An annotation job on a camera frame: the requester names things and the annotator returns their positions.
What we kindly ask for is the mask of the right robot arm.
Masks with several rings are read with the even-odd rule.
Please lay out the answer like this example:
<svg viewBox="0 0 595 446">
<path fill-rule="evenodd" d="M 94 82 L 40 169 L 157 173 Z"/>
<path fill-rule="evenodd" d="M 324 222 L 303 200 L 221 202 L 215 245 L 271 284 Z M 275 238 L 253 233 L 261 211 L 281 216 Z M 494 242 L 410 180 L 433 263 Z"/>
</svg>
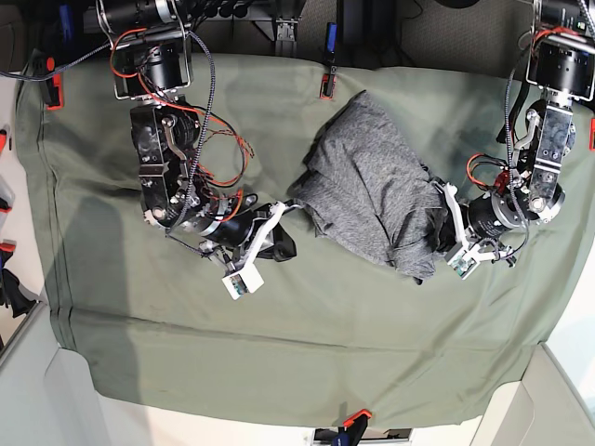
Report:
<svg viewBox="0 0 595 446">
<path fill-rule="evenodd" d="M 214 136 L 234 139 L 247 168 L 250 144 L 213 111 L 215 63 L 193 29 L 194 1 L 98 1 L 101 30 L 110 44 L 114 93 L 138 102 L 130 112 L 139 158 L 145 220 L 175 239 L 196 234 L 192 251 L 224 270 L 222 283 L 234 300 L 264 283 L 259 258 L 294 258 L 293 239 L 280 225 L 290 203 L 258 204 L 239 188 L 241 174 L 216 179 L 200 158 Z"/>
</svg>

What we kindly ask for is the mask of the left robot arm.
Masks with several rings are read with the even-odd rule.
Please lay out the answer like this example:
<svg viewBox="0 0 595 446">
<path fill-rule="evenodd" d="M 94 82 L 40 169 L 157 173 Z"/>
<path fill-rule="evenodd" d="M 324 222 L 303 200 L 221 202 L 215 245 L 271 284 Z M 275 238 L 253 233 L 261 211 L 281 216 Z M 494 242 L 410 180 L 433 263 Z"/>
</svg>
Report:
<svg viewBox="0 0 595 446">
<path fill-rule="evenodd" d="M 520 250 L 502 236 L 528 233 L 560 213 L 562 163 L 577 135 L 573 105 L 594 99 L 593 2 L 535 1 L 533 13 L 525 78 L 516 99 L 504 98 L 497 140 L 506 158 L 469 157 L 466 177 L 482 193 L 474 200 L 458 199 L 450 183 L 433 183 L 447 210 L 438 251 L 461 279 L 482 263 L 515 266 Z"/>
</svg>

